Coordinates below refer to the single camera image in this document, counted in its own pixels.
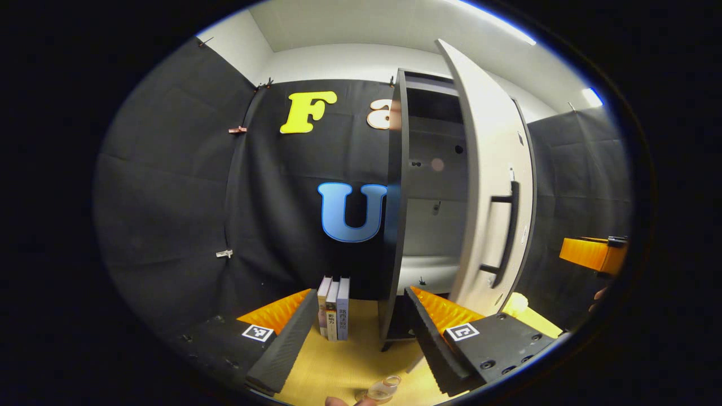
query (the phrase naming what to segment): clear glass cup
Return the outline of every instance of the clear glass cup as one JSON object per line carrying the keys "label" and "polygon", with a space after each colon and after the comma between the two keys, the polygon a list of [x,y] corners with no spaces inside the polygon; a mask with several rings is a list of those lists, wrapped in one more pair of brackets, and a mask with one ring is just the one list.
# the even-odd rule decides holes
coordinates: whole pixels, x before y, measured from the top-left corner
{"label": "clear glass cup", "polygon": [[396,375],[388,376],[375,382],[368,390],[359,393],[358,396],[356,396],[356,400],[358,402],[361,399],[369,398],[375,400],[377,404],[382,405],[391,400],[400,383],[400,377]]}

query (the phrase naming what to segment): black foam block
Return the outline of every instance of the black foam block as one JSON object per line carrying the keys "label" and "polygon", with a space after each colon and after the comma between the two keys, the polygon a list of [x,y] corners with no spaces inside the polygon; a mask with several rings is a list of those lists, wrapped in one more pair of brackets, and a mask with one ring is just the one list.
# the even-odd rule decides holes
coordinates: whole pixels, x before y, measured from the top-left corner
{"label": "black foam block", "polygon": [[554,341],[505,313],[448,328],[444,337],[484,383],[518,368]]}
{"label": "black foam block", "polygon": [[269,395],[280,392],[317,317],[318,298],[316,289],[311,289],[281,334],[248,371],[246,384]]}
{"label": "black foam block", "polygon": [[439,390],[455,396],[481,385],[483,382],[479,380],[476,371],[454,354],[441,337],[414,291],[406,288],[404,293],[405,298],[411,302],[409,320]]}
{"label": "black foam block", "polygon": [[273,329],[215,316],[172,337],[172,344],[201,370],[231,386],[242,386],[247,372],[276,338]]}

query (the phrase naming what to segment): white ceiling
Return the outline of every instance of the white ceiling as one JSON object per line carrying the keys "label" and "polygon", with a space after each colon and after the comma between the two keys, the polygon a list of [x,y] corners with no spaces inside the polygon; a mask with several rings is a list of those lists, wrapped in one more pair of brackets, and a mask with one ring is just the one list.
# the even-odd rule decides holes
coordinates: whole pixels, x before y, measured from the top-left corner
{"label": "white ceiling", "polygon": [[581,93],[588,86],[541,43],[531,46],[444,0],[270,0],[250,11],[274,52],[373,43],[439,53],[434,40],[442,38],[556,111],[569,111],[567,102],[589,107]]}

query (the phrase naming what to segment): black fabric backdrop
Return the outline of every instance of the black fabric backdrop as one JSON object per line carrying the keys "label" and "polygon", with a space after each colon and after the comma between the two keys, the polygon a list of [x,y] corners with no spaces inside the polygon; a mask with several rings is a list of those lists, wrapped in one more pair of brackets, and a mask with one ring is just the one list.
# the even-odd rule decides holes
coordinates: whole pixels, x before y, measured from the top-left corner
{"label": "black fabric backdrop", "polygon": [[559,258],[565,237],[629,235],[630,165],[622,135],[603,108],[529,124],[536,160],[536,223],[516,290],[535,311],[572,329],[609,281]]}
{"label": "black fabric backdrop", "polygon": [[[313,130],[281,134],[296,92],[333,91]],[[248,132],[236,145],[227,197],[228,238],[234,256],[225,275],[222,310],[238,314],[306,288],[324,275],[351,277],[350,295],[378,299],[383,253],[382,227],[368,241],[343,243],[321,226],[318,185],[343,182],[346,222],[365,222],[360,187],[386,185],[388,130],[366,122],[374,100],[391,98],[388,84],[362,80],[308,80],[262,87],[246,119]]]}
{"label": "black fabric backdrop", "polygon": [[197,39],[129,95],[98,157],[93,211],[121,295],[156,331],[217,314],[225,195],[254,86]]}

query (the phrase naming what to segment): cabinet door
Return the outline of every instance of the cabinet door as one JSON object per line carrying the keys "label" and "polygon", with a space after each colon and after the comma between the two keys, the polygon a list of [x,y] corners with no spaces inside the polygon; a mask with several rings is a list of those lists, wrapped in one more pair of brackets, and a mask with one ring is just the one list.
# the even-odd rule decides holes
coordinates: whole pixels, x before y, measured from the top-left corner
{"label": "cabinet door", "polygon": [[469,170],[461,267],[449,299],[488,316],[510,295],[531,235],[531,151],[509,95],[456,48],[436,43],[459,93]]}
{"label": "cabinet door", "polygon": [[382,341],[389,336],[396,290],[399,284],[401,257],[406,231],[406,194],[409,177],[409,104],[406,100],[404,71],[399,70],[389,111],[388,190],[386,221],[383,231],[383,268],[387,271],[379,281],[383,295],[378,301],[379,333]]}

